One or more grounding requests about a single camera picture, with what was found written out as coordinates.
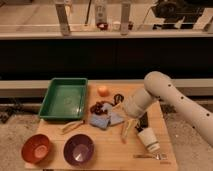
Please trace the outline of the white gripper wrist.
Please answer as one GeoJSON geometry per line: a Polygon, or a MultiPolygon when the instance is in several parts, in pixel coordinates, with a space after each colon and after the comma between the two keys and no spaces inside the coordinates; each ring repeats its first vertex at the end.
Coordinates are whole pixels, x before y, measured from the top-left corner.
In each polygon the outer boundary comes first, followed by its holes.
{"type": "Polygon", "coordinates": [[[156,101],[157,99],[145,88],[139,88],[123,101],[123,110],[132,118],[141,117],[139,119],[140,126],[142,128],[147,128],[148,115],[145,113],[146,110],[156,101]]]}

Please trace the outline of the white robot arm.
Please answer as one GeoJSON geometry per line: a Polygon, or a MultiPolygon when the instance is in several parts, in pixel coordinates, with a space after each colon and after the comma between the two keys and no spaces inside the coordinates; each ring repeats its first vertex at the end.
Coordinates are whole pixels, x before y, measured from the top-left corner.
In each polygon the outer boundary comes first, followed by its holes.
{"type": "Polygon", "coordinates": [[[124,99],[123,110],[128,116],[139,118],[158,99],[174,106],[176,111],[213,147],[213,113],[182,94],[173,85],[171,78],[161,72],[149,72],[144,78],[144,86],[124,99]]]}

